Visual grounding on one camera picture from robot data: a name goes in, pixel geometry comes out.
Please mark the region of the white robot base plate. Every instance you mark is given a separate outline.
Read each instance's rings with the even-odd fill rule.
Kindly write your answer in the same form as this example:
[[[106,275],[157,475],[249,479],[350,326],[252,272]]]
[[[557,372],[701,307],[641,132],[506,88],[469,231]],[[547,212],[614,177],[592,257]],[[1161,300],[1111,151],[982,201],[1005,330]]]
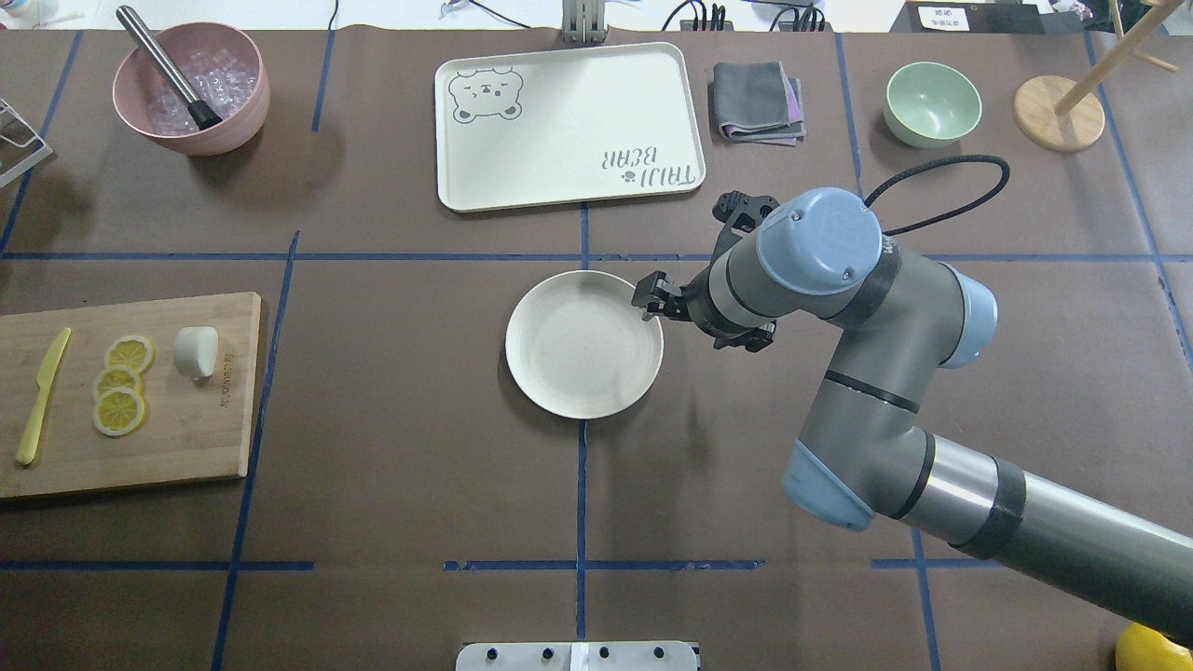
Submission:
[[[678,640],[477,642],[456,670],[700,670],[696,644]]]

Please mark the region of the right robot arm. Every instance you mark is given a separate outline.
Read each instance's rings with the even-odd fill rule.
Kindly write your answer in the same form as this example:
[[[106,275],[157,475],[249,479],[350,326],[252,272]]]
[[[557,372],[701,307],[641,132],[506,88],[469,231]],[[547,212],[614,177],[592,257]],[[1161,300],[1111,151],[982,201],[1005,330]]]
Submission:
[[[767,347],[795,310],[839,327],[783,474],[789,500],[853,531],[885,515],[1189,647],[1187,536],[919,427],[933,375],[993,340],[990,290],[901,251],[843,187],[785,203],[730,192],[713,213],[723,229],[707,267],[684,285],[653,272],[631,302],[719,349]]]

